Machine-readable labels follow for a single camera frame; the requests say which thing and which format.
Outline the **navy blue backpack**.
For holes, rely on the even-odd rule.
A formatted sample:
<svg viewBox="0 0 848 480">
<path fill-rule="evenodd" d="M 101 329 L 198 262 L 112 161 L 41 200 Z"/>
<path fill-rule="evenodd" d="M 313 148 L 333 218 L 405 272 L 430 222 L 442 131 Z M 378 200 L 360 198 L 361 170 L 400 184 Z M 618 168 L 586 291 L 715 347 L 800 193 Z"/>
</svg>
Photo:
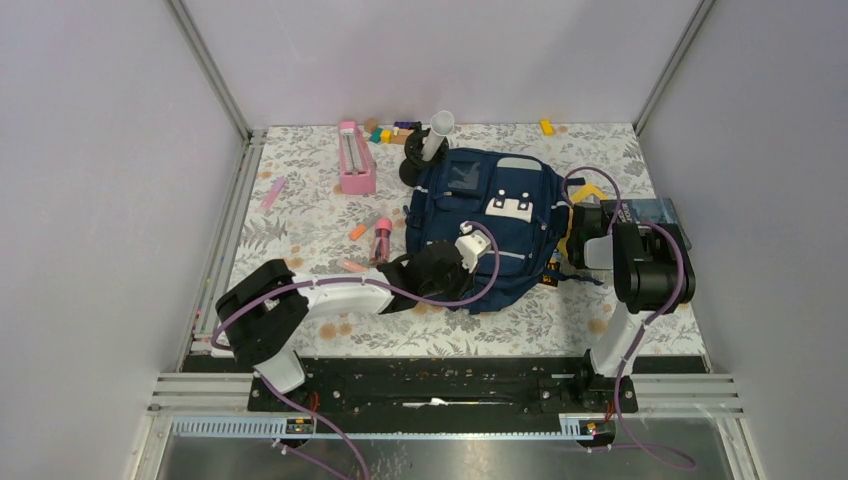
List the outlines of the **navy blue backpack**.
<svg viewBox="0 0 848 480">
<path fill-rule="evenodd" d="M 527 155 L 453 148 L 423 167 L 403 161 L 399 176 L 413 189 L 405 209 L 407 252 L 455 242 L 465 221 L 493 234 L 498 249 L 480 260 L 467 294 L 493 286 L 466 305 L 469 313 L 502 310 L 551 274 L 548 263 L 567 233 L 571 210 L 564 180 L 548 164 Z"/>
</svg>

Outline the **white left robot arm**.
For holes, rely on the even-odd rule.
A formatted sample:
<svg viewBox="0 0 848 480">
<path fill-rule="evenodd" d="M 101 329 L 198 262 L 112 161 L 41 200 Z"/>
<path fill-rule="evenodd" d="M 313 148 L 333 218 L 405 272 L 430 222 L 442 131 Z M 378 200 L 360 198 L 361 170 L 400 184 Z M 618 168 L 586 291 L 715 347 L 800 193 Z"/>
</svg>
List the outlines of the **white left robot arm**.
<svg viewBox="0 0 848 480">
<path fill-rule="evenodd" d="M 269 261 L 218 300 L 220 324 L 211 343 L 269 383 L 282 408 L 299 410 L 311 387 L 289 340 L 303 321 L 392 314 L 420 303 L 465 305 L 479 261 L 490 249 L 490 241 L 474 231 L 360 273 L 298 274 L 283 260 Z"/>
</svg>

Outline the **dark blue hardcover book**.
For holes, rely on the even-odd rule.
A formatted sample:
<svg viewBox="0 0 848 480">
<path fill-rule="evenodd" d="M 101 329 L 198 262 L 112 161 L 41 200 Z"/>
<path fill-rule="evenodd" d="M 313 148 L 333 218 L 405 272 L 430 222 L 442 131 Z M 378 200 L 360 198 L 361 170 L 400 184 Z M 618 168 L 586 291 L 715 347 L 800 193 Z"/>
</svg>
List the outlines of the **dark blue hardcover book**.
<svg viewBox="0 0 848 480">
<path fill-rule="evenodd" d="M 692 249 L 691 240 L 683 227 L 676 206 L 671 198 L 626 199 L 622 203 L 622 211 L 626 211 L 630 215 L 631 222 L 645 223 L 650 221 L 655 224 L 676 225 L 680 230 L 685 249 L 687 251 Z"/>
</svg>

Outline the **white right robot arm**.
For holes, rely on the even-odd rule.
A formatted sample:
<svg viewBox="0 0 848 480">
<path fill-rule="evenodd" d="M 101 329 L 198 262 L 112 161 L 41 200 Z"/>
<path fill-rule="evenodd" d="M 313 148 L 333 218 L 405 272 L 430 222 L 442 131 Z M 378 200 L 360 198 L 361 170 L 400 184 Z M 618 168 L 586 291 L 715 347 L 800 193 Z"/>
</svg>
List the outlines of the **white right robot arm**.
<svg viewBox="0 0 848 480">
<path fill-rule="evenodd" d="M 577 405 L 597 412 L 613 398 L 607 378 L 632 372 L 648 326 L 694 296 L 691 243 L 668 198 L 577 203 L 565 240 L 572 266 L 612 272 L 617 298 L 606 332 L 588 351 L 592 374 L 573 386 Z"/>
</svg>

